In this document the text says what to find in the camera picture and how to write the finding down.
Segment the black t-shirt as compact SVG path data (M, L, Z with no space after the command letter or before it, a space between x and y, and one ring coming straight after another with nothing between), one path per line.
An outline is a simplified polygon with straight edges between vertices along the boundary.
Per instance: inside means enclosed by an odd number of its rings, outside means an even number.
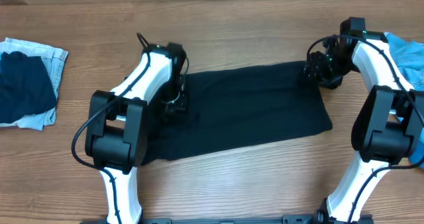
M304 62L187 75L187 111L155 120L143 164L177 160L329 131L319 87Z

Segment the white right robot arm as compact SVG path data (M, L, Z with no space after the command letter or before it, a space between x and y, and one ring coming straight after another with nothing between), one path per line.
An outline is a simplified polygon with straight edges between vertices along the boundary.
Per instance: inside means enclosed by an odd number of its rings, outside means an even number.
M350 71L360 73L369 91L351 131L354 155L339 185L314 215L289 215L305 223L373 223L362 208L380 180L410 157L423 129L423 92L414 90L390 55L385 34L352 30L318 40L309 48L302 76L336 88Z

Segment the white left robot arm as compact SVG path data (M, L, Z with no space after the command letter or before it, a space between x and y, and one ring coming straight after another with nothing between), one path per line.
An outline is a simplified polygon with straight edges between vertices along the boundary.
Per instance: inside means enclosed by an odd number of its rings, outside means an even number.
M181 71L187 62L180 44L150 44L120 85L92 95L85 152L105 183L109 213L104 223L142 223L137 168L146 154L149 120L186 111Z

